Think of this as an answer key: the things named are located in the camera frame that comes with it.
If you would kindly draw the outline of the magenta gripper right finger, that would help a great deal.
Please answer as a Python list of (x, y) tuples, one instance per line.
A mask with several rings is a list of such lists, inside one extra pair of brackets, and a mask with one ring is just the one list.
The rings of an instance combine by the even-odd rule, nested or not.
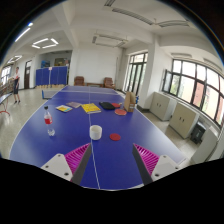
[(132, 153), (144, 185), (180, 170), (180, 166), (169, 156), (158, 156), (140, 145), (133, 144)]

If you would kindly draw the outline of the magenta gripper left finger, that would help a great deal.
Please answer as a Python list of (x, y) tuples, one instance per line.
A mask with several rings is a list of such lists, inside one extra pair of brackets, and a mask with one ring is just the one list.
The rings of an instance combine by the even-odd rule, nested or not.
[(91, 144), (87, 143), (67, 154), (56, 154), (42, 166), (42, 169), (79, 185), (90, 156)]

